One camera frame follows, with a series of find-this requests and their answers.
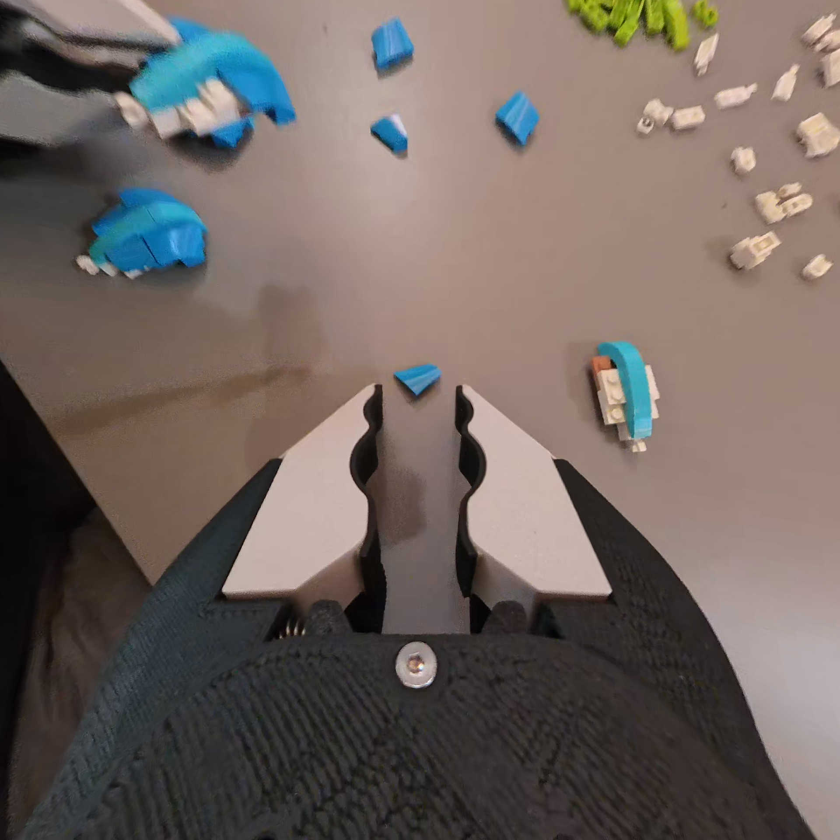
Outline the small blue white brick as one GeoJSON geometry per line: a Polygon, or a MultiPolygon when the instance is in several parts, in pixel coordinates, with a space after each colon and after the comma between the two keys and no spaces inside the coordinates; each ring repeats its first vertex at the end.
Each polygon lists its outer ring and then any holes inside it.
{"type": "Polygon", "coordinates": [[[400,114],[395,112],[374,121],[370,131],[394,155],[407,154],[408,134],[400,114]]]}

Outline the small blue wedge brick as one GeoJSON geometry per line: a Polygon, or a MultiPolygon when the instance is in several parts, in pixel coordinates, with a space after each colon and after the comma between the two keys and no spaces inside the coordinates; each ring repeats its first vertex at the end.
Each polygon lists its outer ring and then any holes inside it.
{"type": "Polygon", "coordinates": [[[406,392],[418,398],[439,382],[442,372],[435,364],[420,364],[396,371],[393,376],[406,392]]]}

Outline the group of white bricks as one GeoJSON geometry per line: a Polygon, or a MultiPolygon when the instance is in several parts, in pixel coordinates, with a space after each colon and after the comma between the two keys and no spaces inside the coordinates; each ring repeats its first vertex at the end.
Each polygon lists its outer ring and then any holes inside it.
{"type": "MultiPolygon", "coordinates": [[[[685,22],[685,9],[678,2],[661,3],[661,23],[669,43],[675,49],[686,46],[682,25],[685,22]]],[[[718,10],[709,2],[694,2],[691,13],[703,28],[715,28],[718,24],[718,10]]],[[[835,22],[837,14],[831,13],[819,17],[801,36],[804,46],[820,55],[817,75],[824,88],[834,88],[839,82],[839,45],[838,28],[835,22]]],[[[697,77],[704,76],[713,61],[718,48],[719,34],[705,38],[697,48],[693,67],[697,77]]],[[[789,102],[798,80],[799,65],[793,64],[775,82],[771,101],[789,102]]],[[[715,93],[713,103],[718,111],[727,111],[750,102],[757,92],[758,85],[751,83],[725,88],[715,93]]],[[[667,128],[674,133],[692,131],[706,120],[702,106],[671,108],[660,99],[649,100],[637,122],[636,132],[646,137],[659,129],[667,128]]],[[[818,112],[801,121],[794,136],[809,160],[823,158],[838,149],[838,125],[823,112],[818,112]]],[[[758,162],[754,148],[736,147],[730,156],[731,168],[735,175],[744,177],[751,174],[758,162]]],[[[799,216],[813,205],[812,194],[805,192],[799,182],[782,185],[775,191],[766,191],[756,195],[753,200],[755,210],[761,220],[773,226],[799,216]]],[[[773,231],[762,235],[746,237],[731,247],[729,261],[736,270],[753,270],[761,265],[781,244],[779,236],[773,231]]],[[[833,267],[833,262],[824,254],[811,258],[801,271],[806,280],[817,280],[833,267]]]]}

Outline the blue curved slope brick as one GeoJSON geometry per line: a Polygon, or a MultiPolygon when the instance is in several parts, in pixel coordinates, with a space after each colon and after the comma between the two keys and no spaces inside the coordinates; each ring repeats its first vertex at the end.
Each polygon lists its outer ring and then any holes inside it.
{"type": "Polygon", "coordinates": [[[399,17],[377,26],[371,34],[371,45],[379,72],[400,66],[414,56],[413,42],[399,17]]]}
{"type": "Polygon", "coordinates": [[[495,114],[497,126],[521,147],[529,143],[539,121],[539,110],[523,91],[515,92],[495,114]]]}

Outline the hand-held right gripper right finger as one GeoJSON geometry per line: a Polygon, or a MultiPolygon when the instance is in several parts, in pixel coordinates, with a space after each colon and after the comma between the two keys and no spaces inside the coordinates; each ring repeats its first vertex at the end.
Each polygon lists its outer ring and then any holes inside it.
{"type": "Polygon", "coordinates": [[[504,602],[526,628],[544,604],[607,602],[613,588],[550,451],[469,385],[456,387],[455,429],[468,483],[455,568],[470,633],[504,602]]]}

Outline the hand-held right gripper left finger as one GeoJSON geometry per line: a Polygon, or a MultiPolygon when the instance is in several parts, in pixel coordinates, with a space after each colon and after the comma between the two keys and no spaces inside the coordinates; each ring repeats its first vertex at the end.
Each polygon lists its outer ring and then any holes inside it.
{"type": "Polygon", "coordinates": [[[368,488],[382,423],[382,386],[367,385],[280,457],[223,584],[227,600],[281,599],[299,617],[333,601],[355,631],[382,631],[386,578],[368,488]]]}

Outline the beige trousers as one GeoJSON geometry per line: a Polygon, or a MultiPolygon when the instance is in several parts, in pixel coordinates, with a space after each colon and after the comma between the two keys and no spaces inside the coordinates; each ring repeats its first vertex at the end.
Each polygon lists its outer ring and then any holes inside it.
{"type": "Polygon", "coordinates": [[[12,835],[46,795],[102,667],[150,589],[99,508],[51,549],[17,704],[7,795],[12,835]]]}

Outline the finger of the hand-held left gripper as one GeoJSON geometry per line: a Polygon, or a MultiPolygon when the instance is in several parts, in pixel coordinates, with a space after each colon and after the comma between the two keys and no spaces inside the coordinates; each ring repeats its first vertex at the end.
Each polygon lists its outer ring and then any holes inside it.
{"type": "Polygon", "coordinates": [[[40,84],[1,86],[1,138],[21,144],[75,144],[95,133],[126,129],[112,94],[40,84]]]}
{"type": "Polygon", "coordinates": [[[174,25],[141,1],[2,1],[1,8],[72,45],[161,50],[182,42],[174,25]]]}

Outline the teal white brown brick assembly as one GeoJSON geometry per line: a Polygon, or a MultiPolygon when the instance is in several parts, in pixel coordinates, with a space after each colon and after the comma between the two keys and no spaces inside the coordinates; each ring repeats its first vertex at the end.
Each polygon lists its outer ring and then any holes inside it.
{"type": "Polygon", "coordinates": [[[634,344],[606,341],[597,345],[591,373],[603,424],[616,430],[630,453],[647,451],[660,399],[651,365],[634,344]]]}

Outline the pile of green bricks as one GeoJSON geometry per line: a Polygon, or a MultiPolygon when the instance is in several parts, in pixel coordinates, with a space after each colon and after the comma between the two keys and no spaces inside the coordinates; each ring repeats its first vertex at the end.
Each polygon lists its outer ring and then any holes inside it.
{"type": "Polygon", "coordinates": [[[714,29],[719,7],[695,1],[565,1],[568,12],[594,35],[608,34],[616,46],[625,47],[639,33],[662,37],[675,52],[688,49],[692,26],[714,29]]]}

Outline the blue curved brick assembly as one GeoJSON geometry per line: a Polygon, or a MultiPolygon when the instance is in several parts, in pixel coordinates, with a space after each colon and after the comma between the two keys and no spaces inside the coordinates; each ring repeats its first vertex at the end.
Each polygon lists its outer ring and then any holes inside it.
{"type": "Polygon", "coordinates": [[[243,35],[183,17],[166,20],[175,44],[146,59],[113,95],[133,129],[151,127],[162,140],[189,135],[232,150],[255,128],[259,114],[277,126],[297,113],[271,59],[243,35]]]}
{"type": "Polygon", "coordinates": [[[207,226],[172,195],[153,188],[122,190],[91,223],[93,240],[75,259],[91,276],[136,278],[152,270],[194,268],[206,262],[207,226]]]}

